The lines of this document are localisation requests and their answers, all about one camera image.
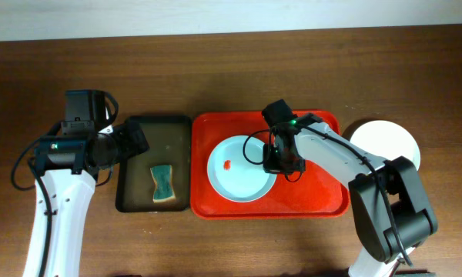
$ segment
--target red tray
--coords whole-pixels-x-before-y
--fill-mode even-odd
[[[298,116],[312,112],[339,133],[339,123],[329,112],[295,111]],[[331,218],[349,206],[348,191],[329,173],[306,163],[298,182],[278,175],[274,186],[262,198],[247,203],[232,202],[219,195],[207,177],[207,160],[212,150],[234,135],[250,135],[267,128],[260,112],[210,112],[200,115],[192,126],[192,174],[190,205],[203,219]],[[257,136],[265,142],[268,134]]]

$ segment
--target white wall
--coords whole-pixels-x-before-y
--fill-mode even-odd
[[[0,0],[0,41],[462,23],[462,0]]]

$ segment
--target green sponge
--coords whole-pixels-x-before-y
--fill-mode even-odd
[[[166,202],[175,198],[175,192],[172,189],[172,166],[157,165],[151,168],[152,179],[156,184],[153,201]]]

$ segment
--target wooden table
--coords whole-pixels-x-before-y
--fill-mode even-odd
[[[462,25],[0,42],[0,276],[22,275],[35,208],[34,192],[10,185],[10,169],[63,118],[64,91],[74,88],[111,92],[117,122],[260,110],[278,98],[333,112],[343,131],[364,118],[396,122],[419,143],[440,223],[413,262],[462,275]],[[345,269],[360,251],[351,211],[213,222],[191,210],[122,214],[117,175],[92,198],[80,276],[315,273]],[[33,182],[25,165],[18,181]]]

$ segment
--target white bowl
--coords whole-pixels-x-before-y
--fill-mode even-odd
[[[276,175],[265,173],[262,165],[254,165],[243,157],[243,144],[247,136],[238,135],[219,143],[207,162],[210,184],[225,199],[234,202],[251,202],[264,196],[276,181]],[[254,162],[262,161],[264,143],[250,138],[246,143],[246,156]]]
[[[416,170],[421,164],[421,154],[416,140],[400,125],[376,120],[361,125],[351,136],[351,143],[371,154],[393,160],[404,156],[411,160]]]

